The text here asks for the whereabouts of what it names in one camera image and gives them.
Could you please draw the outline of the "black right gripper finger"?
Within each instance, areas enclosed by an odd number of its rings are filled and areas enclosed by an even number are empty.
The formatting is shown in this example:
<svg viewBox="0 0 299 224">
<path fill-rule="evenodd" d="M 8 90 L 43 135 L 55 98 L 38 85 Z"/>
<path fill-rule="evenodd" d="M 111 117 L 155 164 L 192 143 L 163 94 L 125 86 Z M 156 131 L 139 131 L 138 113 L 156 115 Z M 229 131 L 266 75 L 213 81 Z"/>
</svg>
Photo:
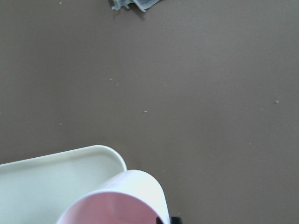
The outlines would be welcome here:
<svg viewBox="0 0 299 224">
<path fill-rule="evenodd" d="M 171 224 L 182 224 L 181 217 L 171 217 Z"/>
</svg>

